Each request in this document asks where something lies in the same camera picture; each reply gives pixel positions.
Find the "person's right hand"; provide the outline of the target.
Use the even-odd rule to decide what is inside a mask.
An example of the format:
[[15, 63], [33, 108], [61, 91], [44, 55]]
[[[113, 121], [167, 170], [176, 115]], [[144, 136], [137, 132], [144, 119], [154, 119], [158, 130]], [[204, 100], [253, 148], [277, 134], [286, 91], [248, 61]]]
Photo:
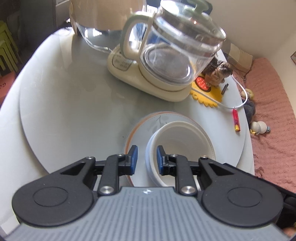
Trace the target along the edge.
[[289, 236], [289, 237], [293, 237], [296, 233], [296, 227], [287, 227], [283, 229], [283, 232]]

